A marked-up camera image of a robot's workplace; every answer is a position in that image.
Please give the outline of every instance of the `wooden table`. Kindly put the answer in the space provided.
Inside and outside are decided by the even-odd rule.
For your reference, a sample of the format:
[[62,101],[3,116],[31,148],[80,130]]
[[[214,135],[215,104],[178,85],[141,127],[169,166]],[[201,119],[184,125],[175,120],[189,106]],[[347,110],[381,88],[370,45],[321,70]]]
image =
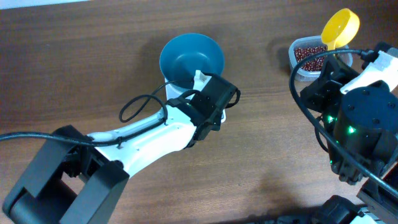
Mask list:
[[[361,19],[351,47],[398,45],[397,1],[130,0],[1,11],[0,132],[49,133],[72,124],[88,134],[123,126],[120,108],[163,82],[162,47],[198,32],[221,45],[223,76],[241,89],[241,101],[227,111],[220,132],[135,175],[109,222],[273,217],[321,205],[333,194],[360,203],[361,184],[351,187],[331,172],[288,88],[289,45],[319,35],[343,7]],[[360,64],[355,58],[353,67]],[[153,103],[140,118],[157,110]],[[43,142],[1,143],[1,203]],[[76,191],[83,186],[78,179],[65,182]],[[3,213],[0,223],[10,223]]]

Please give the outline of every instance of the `green led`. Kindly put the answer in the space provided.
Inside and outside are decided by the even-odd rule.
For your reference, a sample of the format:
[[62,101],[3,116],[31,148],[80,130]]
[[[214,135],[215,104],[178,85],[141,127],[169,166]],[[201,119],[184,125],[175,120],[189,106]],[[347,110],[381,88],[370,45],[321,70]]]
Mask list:
[[328,116],[328,122],[329,122],[329,123],[332,123],[333,120],[334,120],[334,118],[333,118],[332,116]]
[[353,128],[351,126],[348,128],[348,133],[349,134],[353,134],[355,131],[356,131],[355,128]]

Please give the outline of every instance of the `wood grain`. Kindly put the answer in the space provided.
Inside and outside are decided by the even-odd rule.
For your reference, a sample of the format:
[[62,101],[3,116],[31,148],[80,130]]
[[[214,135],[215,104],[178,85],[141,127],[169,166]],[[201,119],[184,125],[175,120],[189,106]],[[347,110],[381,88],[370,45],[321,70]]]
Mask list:
[[[135,175],[110,223],[273,216],[321,205],[333,194],[360,203],[360,185],[331,172],[288,88],[289,45],[319,35],[343,7],[361,19],[351,47],[398,45],[397,1],[90,1],[1,11],[0,132],[48,133],[72,124],[88,134],[122,126],[123,104],[163,82],[162,47],[198,32],[221,45],[223,76],[241,89],[241,101],[220,132]],[[151,104],[140,118],[158,109]],[[42,144],[1,143],[1,203]],[[65,181],[82,187],[78,179]],[[1,213],[0,223],[10,220]]]

